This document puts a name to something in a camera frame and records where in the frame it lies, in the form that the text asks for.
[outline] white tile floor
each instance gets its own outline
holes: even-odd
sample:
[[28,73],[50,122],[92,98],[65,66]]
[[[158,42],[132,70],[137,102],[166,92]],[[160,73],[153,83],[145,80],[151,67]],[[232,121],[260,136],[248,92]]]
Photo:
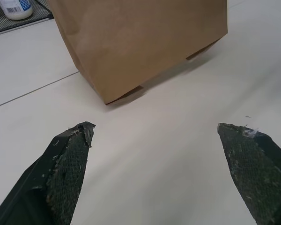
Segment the white tile floor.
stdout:
[[1,35],[0,203],[56,134],[88,120],[97,127],[73,225],[256,224],[216,127],[248,124],[281,147],[281,0],[229,7],[227,36],[116,108],[79,73],[1,105],[77,71],[54,21]]

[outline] plastic bottle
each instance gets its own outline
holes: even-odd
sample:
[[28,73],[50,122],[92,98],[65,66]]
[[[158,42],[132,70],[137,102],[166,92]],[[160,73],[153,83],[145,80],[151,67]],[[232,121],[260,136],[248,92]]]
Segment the plastic bottle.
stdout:
[[0,0],[0,6],[8,19],[22,20],[32,14],[29,0]]

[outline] barcode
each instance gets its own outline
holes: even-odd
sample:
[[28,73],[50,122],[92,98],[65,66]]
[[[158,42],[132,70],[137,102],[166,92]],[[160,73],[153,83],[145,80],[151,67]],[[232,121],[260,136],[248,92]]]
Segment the barcode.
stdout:
[[9,13],[17,13],[17,12],[21,12],[22,11],[20,7],[6,8],[6,9],[7,9],[7,11]]

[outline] paper bag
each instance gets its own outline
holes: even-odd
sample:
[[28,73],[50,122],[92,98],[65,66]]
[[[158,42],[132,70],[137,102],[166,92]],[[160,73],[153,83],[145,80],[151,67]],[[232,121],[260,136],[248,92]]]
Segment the paper bag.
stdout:
[[227,0],[48,0],[71,57],[106,104],[227,33]]

